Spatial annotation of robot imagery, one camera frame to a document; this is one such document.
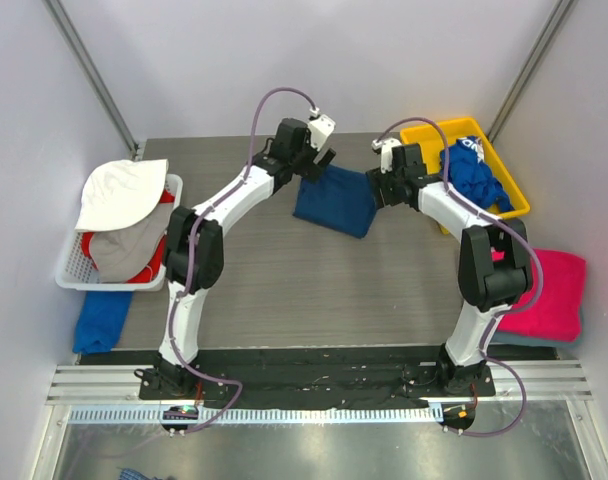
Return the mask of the dark blue mickey t shirt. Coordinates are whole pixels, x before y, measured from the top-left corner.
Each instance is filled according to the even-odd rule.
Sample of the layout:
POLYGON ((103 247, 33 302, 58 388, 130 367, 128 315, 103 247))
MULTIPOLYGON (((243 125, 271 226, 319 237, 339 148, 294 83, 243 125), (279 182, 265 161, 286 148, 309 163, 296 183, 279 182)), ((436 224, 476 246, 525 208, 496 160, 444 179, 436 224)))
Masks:
POLYGON ((315 183, 301 180, 293 216, 362 239, 376 211, 366 174, 330 165, 315 183))

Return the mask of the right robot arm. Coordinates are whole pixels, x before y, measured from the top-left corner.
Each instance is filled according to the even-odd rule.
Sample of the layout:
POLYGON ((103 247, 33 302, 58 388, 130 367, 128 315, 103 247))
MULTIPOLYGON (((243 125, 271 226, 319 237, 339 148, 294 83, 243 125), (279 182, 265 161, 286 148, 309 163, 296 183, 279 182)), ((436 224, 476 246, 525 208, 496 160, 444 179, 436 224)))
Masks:
POLYGON ((375 140, 380 166, 367 178, 378 208, 406 204, 442 224, 459 241, 458 288, 463 298, 456 327, 440 348, 438 388, 456 395, 483 376, 489 341, 508 308, 533 287, 526 226, 480 210, 429 174, 417 144, 375 140))

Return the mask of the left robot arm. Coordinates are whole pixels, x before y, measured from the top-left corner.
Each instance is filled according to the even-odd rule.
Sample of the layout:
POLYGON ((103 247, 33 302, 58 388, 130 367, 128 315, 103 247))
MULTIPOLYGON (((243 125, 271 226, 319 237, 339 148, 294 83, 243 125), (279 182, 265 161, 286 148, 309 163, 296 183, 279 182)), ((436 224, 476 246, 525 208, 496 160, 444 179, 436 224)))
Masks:
POLYGON ((198 331, 206 297, 223 272, 225 236, 293 177, 318 180, 335 157, 334 150, 323 149, 334 130, 335 122, 324 114, 306 122, 285 118, 227 186, 192 208, 173 210, 163 254, 168 318, 153 365, 135 371, 141 399, 184 399, 194 393, 201 378, 193 371, 198 331))

